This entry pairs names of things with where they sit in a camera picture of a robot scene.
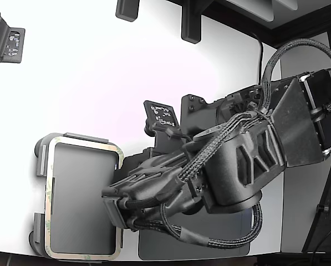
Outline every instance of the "black shelf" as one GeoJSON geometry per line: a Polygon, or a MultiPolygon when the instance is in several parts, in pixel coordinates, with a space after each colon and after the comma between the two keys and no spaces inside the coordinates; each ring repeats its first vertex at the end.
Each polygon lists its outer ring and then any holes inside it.
{"type": "MultiPolygon", "coordinates": [[[[201,41],[201,16],[204,15],[246,35],[257,35],[263,42],[278,48],[297,38],[310,38],[331,30],[331,4],[301,16],[275,29],[223,6],[214,0],[167,0],[182,7],[181,38],[190,43],[201,41]]],[[[139,0],[118,0],[116,16],[126,21],[138,17],[139,0]]]]}

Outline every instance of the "white table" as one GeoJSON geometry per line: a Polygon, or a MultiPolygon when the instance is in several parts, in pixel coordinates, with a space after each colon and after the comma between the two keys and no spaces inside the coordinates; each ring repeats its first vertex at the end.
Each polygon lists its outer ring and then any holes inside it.
{"type": "MultiPolygon", "coordinates": [[[[203,17],[202,41],[180,38],[181,8],[142,0],[134,23],[117,19],[116,0],[0,1],[11,27],[26,29],[22,64],[0,65],[0,252],[34,255],[33,213],[44,211],[35,143],[51,132],[109,139],[126,156],[152,146],[144,100],[212,102],[257,82],[257,41],[203,17]]],[[[264,63],[274,49],[265,46],[264,63]]],[[[281,77],[276,68],[273,77],[281,77]]],[[[283,176],[263,190],[264,222],[250,254],[279,252],[283,176]]],[[[125,232],[118,260],[139,260],[138,234],[125,232]]]]}

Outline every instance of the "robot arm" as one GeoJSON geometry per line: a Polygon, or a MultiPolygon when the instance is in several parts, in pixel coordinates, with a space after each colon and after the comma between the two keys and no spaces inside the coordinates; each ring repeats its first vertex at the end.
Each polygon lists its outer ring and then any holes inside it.
{"type": "Polygon", "coordinates": [[[238,248],[262,227],[261,189],[287,167],[319,163],[331,151],[331,70],[271,82],[287,50],[325,45],[292,41],[268,62],[261,85],[212,104],[182,98],[181,125],[172,107],[145,102],[145,131],[155,147],[128,157],[102,197],[112,223],[123,229],[151,229],[185,243],[238,248]],[[324,85],[324,97],[321,86],[324,85]],[[212,239],[170,224],[176,213],[233,213],[253,208],[252,230],[235,240],[212,239]]]}

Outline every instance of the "black stand leg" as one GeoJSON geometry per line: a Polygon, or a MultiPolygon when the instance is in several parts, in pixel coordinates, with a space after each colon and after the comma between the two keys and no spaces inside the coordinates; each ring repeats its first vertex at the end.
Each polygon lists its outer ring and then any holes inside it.
{"type": "Polygon", "coordinates": [[[190,43],[201,40],[201,15],[214,0],[184,0],[181,38],[190,43]]]}
{"type": "Polygon", "coordinates": [[[118,0],[116,17],[133,22],[138,17],[139,0],[118,0]]]}
{"type": "MultiPolygon", "coordinates": [[[[116,17],[133,22],[138,17],[140,0],[118,0],[116,17]]],[[[184,0],[181,38],[190,43],[201,40],[201,15],[214,0],[184,0]]]]}

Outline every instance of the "metal frame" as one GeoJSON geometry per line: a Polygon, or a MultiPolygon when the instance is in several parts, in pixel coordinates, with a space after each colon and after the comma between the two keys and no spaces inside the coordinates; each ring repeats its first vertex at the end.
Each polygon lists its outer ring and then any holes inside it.
{"type": "Polygon", "coordinates": [[[58,136],[51,140],[48,149],[47,161],[47,181],[45,187],[45,221],[44,221],[44,249],[46,253],[54,259],[69,259],[69,260],[113,260],[117,258],[121,252],[122,230],[116,229],[116,250],[111,255],[95,255],[95,254],[67,254],[53,252],[50,247],[50,230],[51,230],[51,210],[52,210],[52,195],[53,195],[53,165],[54,165],[54,152],[58,143],[70,144],[74,146],[87,147],[91,149],[98,149],[104,151],[116,152],[119,155],[118,169],[122,167],[124,154],[115,145],[109,145],[99,142],[92,142],[87,140],[73,139],[70,137],[58,136]]]}

